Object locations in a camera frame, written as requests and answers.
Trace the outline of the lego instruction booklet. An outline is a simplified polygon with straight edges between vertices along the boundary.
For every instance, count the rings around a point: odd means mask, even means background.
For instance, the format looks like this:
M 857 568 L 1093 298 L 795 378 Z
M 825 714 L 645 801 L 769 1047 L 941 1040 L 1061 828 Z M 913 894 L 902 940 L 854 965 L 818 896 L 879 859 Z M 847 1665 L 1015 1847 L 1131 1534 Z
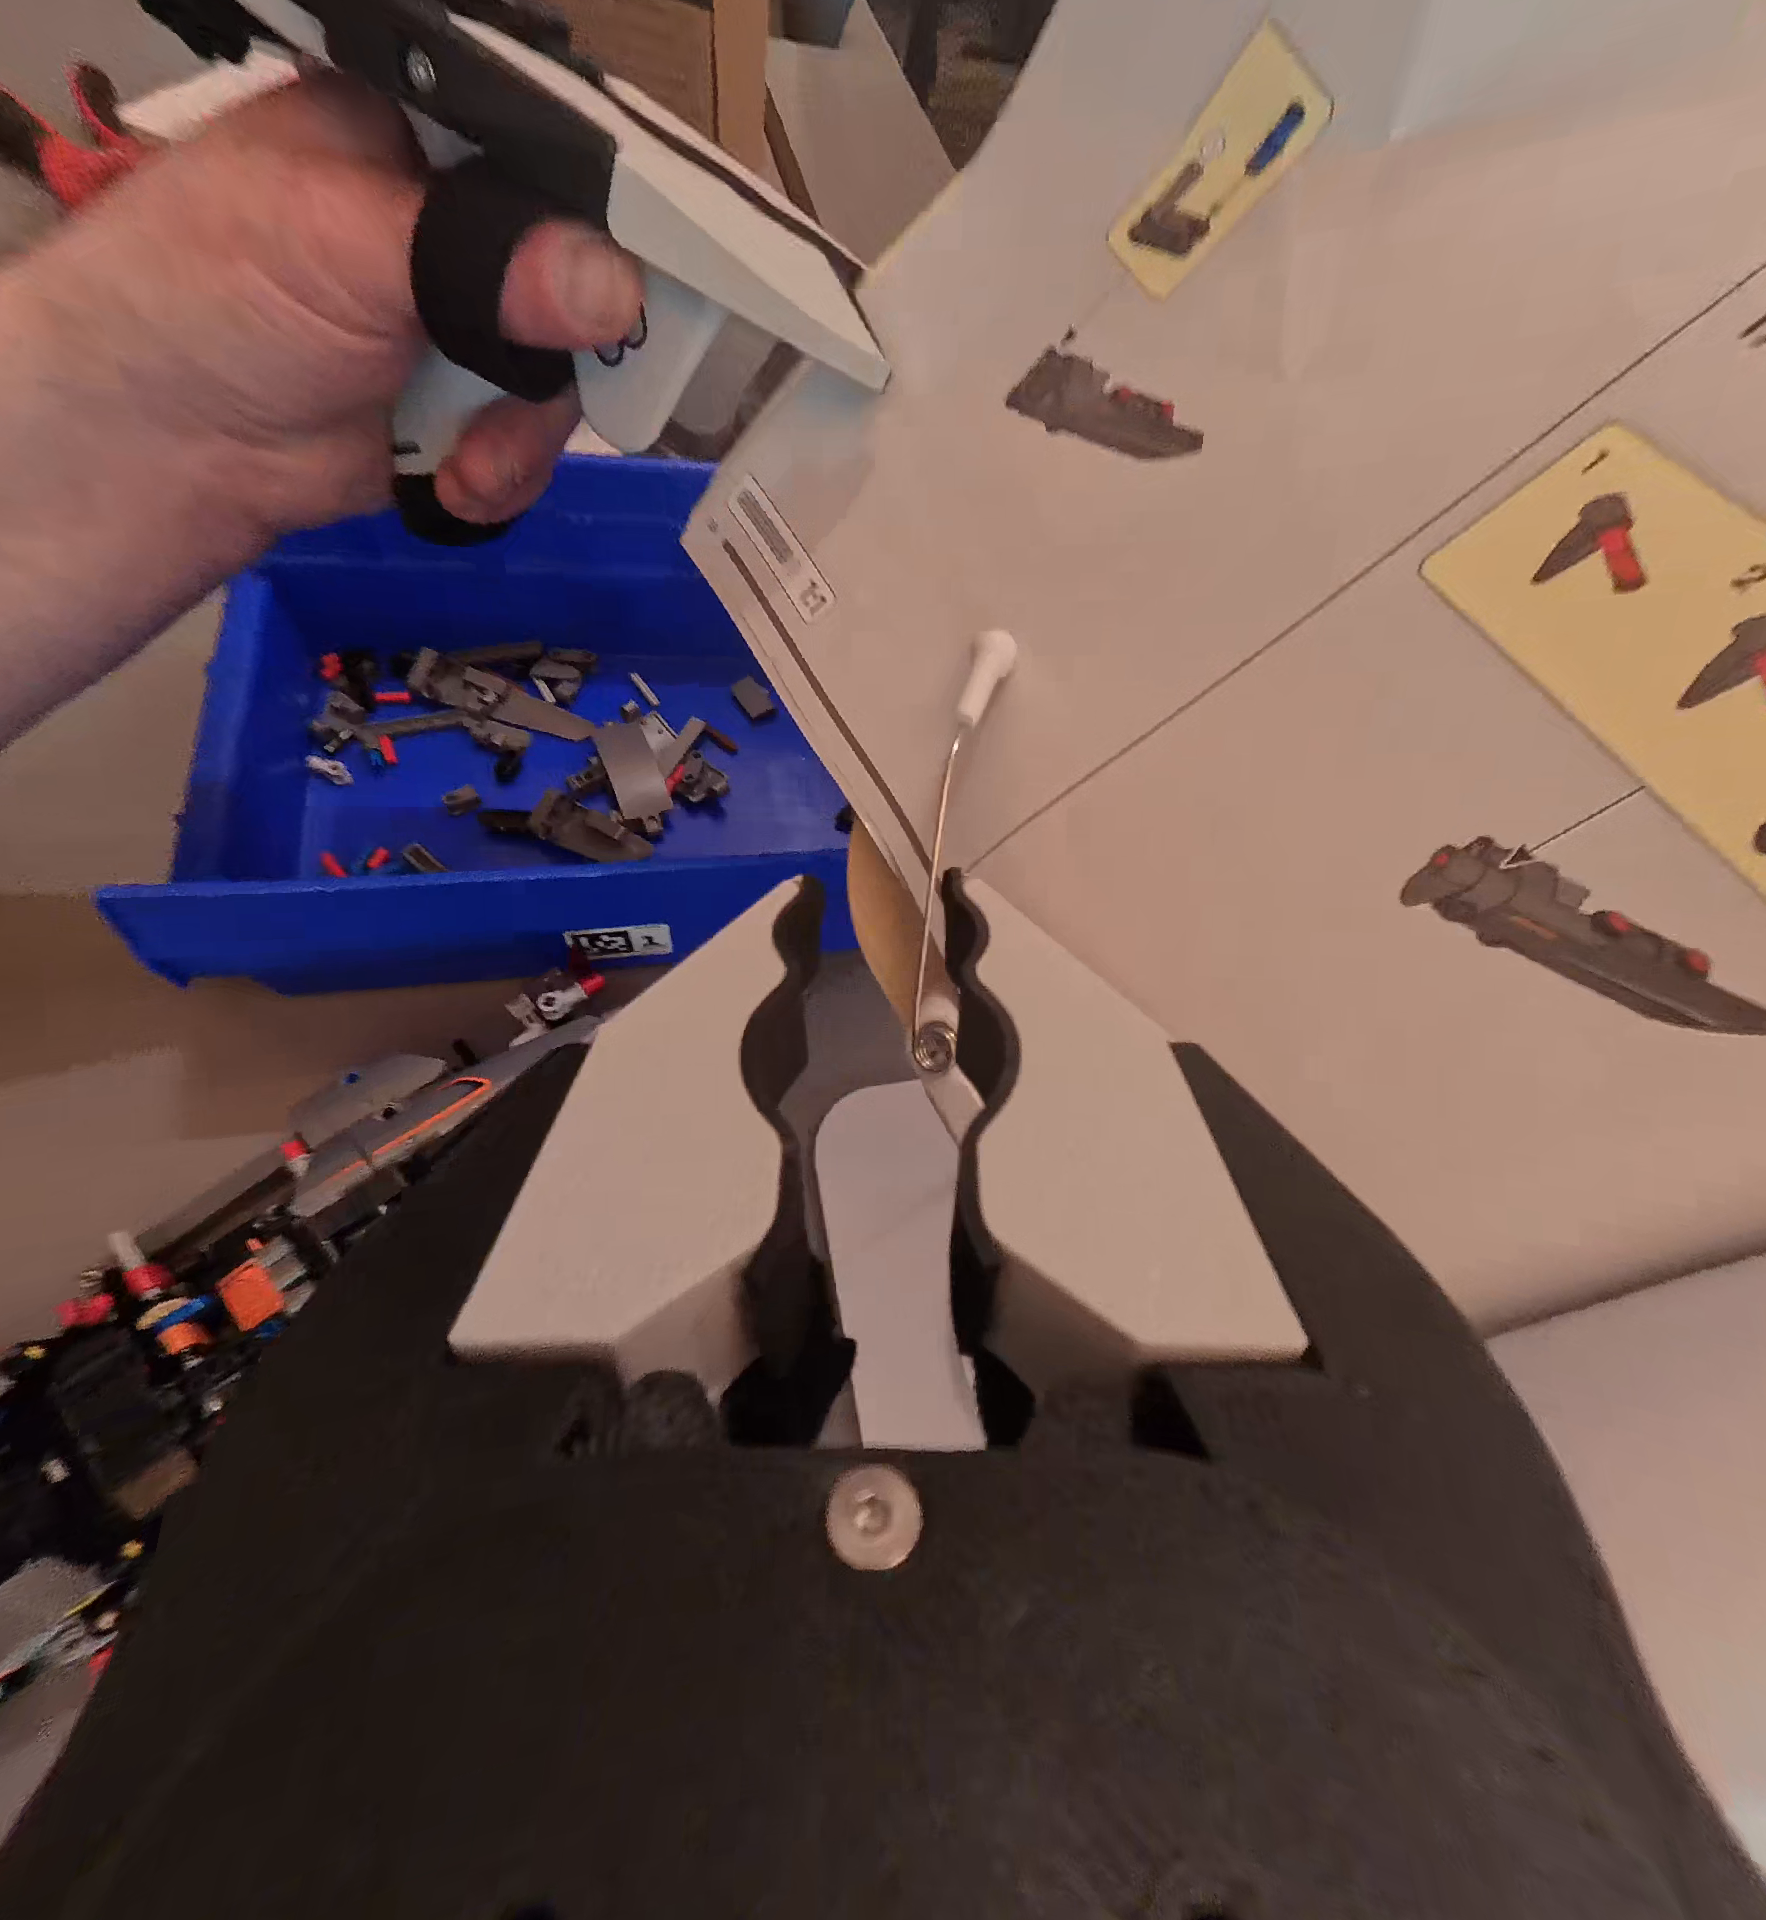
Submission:
M 1766 3 L 1056 3 L 686 543 L 1498 1319 L 1766 1247 Z

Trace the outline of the partly built lego car model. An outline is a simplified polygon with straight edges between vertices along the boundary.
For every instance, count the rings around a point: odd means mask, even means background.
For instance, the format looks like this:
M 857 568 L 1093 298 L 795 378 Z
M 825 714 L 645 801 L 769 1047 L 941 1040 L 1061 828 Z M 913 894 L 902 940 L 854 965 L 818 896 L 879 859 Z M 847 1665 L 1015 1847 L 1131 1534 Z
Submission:
M 319 1283 L 538 1064 L 598 1032 L 575 962 L 504 1006 L 509 1045 L 389 1054 L 290 1110 L 282 1139 L 141 1234 L 115 1232 L 54 1329 L 0 1347 L 0 1706 L 107 1665 L 229 1403 Z

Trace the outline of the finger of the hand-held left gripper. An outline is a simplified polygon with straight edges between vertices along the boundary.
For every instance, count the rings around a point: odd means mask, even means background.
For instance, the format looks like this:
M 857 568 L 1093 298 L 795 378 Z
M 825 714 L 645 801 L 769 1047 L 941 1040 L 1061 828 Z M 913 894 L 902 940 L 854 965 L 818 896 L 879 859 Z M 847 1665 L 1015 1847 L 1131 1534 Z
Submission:
M 586 81 L 592 89 L 604 98 L 613 108 L 620 108 L 626 118 L 650 132 L 659 144 L 671 149 L 671 152 L 682 156 L 689 162 L 715 176 L 715 179 L 725 181 L 740 196 L 755 202 L 766 213 L 774 217 L 778 225 L 784 225 L 818 251 L 822 251 L 830 268 L 842 275 L 847 280 L 862 280 L 866 275 L 866 264 L 856 252 L 851 252 L 835 235 L 827 232 L 827 225 L 820 225 L 808 210 L 803 210 L 786 193 L 766 181 L 754 169 L 737 161 L 725 149 L 703 135 L 694 127 L 688 125 L 671 108 L 660 108 L 654 98 L 648 98 L 638 88 L 626 81 Z
M 818 244 L 767 196 L 654 142 L 623 142 L 609 171 L 609 237 L 645 275 L 645 336 L 616 376 L 681 392 L 730 320 L 879 392 L 891 363 Z

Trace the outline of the pile of lego pieces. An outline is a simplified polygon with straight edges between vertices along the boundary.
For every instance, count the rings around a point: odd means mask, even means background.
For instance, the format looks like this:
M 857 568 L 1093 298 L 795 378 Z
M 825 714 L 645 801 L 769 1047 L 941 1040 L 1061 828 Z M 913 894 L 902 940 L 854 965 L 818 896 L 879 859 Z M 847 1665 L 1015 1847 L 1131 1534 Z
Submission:
M 654 853 L 679 811 L 720 811 L 727 731 L 676 718 L 637 672 L 599 689 L 603 665 L 545 636 L 319 653 L 300 774 L 356 818 L 317 826 L 319 869 L 620 865 Z

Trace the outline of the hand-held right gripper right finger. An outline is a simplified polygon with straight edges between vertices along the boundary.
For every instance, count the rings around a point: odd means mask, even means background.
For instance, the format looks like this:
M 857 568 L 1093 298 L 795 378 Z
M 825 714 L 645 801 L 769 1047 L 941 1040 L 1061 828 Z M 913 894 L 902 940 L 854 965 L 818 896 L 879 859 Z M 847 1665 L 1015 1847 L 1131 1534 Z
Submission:
M 1290 1363 L 1301 1315 L 1172 1035 L 986 882 L 944 879 L 959 1139 L 952 1315 L 1010 1373 Z

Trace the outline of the red and black object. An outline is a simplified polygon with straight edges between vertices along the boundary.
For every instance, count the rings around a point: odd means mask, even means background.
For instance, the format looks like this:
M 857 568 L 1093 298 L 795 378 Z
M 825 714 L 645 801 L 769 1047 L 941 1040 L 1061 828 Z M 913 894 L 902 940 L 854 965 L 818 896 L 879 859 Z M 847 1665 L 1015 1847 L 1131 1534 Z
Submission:
M 76 210 L 141 169 L 156 144 L 124 125 L 119 89 L 98 64 L 75 61 L 68 83 L 76 135 L 0 83 L 0 162 L 35 181 L 63 210 Z

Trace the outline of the blue plastic bin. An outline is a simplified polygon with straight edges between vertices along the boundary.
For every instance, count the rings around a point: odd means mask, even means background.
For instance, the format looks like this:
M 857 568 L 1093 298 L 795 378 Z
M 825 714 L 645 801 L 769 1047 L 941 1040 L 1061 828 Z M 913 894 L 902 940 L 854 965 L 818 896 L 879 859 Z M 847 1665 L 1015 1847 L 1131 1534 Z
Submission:
M 564 456 L 511 536 L 436 546 L 385 512 L 273 546 L 229 583 L 165 882 L 98 906 L 131 954 L 185 986 L 248 979 L 285 993 L 540 972 L 569 947 L 599 965 L 693 950 L 795 874 L 847 920 L 847 797 L 786 709 L 754 718 L 738 682 L 774 692 L 681 546 L 705 465 Z M 606 726 L 654 692 L 672 731 L 727 780 L 672 814 L 638 862 L 591 862 L 525 835 L 525 814 L 582 774 L 584 738 L 533 735 L 516 779 L 465 728 L 406 736 L 389 758 L 350 738 L 350 780 L 311 767 L 329 684 L 367 663 L 384 718 L 431 709 L 399 673 L 421 648 L 540 641 L 594 656 L 570 704 Z

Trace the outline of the person's left hand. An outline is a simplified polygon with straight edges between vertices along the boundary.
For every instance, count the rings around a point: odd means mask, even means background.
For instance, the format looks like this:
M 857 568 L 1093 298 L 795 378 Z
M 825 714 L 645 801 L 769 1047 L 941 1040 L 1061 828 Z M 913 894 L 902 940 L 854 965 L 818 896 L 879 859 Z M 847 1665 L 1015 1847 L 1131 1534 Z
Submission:
M 428 178 L 401 108 L 304 64 L 58 230 L 49 286 L 142 421 L 136 478 L 175 466 L 224 522 L 192 538 L 192 573 L 389 502 L 389 419 L 428 349 Z

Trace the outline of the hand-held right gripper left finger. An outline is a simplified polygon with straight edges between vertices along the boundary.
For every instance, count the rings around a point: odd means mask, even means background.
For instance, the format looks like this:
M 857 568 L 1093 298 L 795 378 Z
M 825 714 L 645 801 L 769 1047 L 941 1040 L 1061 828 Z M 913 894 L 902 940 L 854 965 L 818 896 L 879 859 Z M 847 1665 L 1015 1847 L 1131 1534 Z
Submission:
M 823 906 L 815 877 L 778 882 L 604 1021 L 452 1324 L 455 1354 L 800 1361 L 823 1288 L 783 1101 Z

